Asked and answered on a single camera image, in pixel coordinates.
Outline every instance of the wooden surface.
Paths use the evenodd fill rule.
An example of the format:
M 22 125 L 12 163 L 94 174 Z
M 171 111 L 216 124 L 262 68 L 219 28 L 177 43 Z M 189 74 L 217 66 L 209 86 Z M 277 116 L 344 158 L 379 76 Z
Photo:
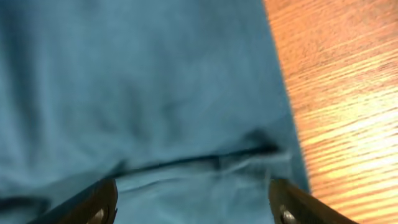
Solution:
M 265 2 L 313 195 L 398 223 L 398 1 Z

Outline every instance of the wooden table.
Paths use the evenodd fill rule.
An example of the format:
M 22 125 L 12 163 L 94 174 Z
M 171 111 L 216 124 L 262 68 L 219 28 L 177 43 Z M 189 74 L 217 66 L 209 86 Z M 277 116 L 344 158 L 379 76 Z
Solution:
M 265 2 L 313 195 L 398 223 L 398 1 Z

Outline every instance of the folded cloth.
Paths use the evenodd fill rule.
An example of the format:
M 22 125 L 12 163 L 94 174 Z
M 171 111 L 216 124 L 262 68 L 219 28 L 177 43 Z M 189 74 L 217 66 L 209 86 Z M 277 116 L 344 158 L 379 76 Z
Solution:
M 0 223 L 103 177 L 115 223 L 272 223 L 308 189 L 261 0 L 0 0 Z

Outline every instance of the blue cloth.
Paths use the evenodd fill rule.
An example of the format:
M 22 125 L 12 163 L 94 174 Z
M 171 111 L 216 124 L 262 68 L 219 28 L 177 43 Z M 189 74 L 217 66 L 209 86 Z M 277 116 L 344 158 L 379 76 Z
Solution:
M 115 223 L 272 223 L 270 177 L 308 190 L 261 0 L 0 0 L 0 223 L 106 176 Z

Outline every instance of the fabric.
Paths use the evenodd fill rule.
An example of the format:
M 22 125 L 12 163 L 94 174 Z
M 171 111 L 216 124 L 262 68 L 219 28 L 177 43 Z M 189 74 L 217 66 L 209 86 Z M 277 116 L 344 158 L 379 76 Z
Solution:
M 308 191 L 261 0 L 0 0 L 0 223 L 103 177 L 115 223 L 272 223 Z

